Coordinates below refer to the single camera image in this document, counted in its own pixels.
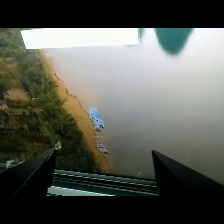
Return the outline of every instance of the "bright white rectangle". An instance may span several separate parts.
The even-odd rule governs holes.
[[[139,44],[138,28],[44,28],[21,34],[26,49]]]

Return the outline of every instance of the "dirt path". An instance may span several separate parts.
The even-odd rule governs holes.
[[[47,57],[44,52],[41,52],[46,69],[49,71],[52,79],[57,84],[58,94],[62,100],[65,100],[63,107],[70,113],[77,121],[79,129],[83,132],[83,137],[93,152],[98,167],[103,173],[111,173],[111,168],[108,162],[107,155],[102,154],[96,149],[96,142],[93,136],[97,135],[93,129],[92,122],[89,118],[87,111],[82,107],[80,100],[71,95],[64,85],[64,82],[57,76],[54,71],[52,59]]]

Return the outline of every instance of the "gray water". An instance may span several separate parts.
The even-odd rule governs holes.
[[[105,121],[118,175],[154,177],[151,150],[224,183],[224,29],[193,29],[170,54],[154,29],[134,47],[47,49],[57,74]]]

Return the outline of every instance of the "beach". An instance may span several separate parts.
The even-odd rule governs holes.
[[[97,169],[102,173],[111,173],[111,167],[108,161],[108,155],[99,152],[96,148],[96,142],[94,136],[99,136],[93,129],[92,121],[89,118],[87,111],[82,107],[82,104],[78,97],[69,93],[63,80],[60,79],[59,74],[54,70],[53,59],[46,56],[44,51],[41,51],[43,63],[48,71],[48,74],[55,81],[57,85],[58,95],[62,101],[64,109],[73,116],[76,120],[79,129],[83,133],[84,141],[86,142],[89,150],[93,153],[97,164]]]

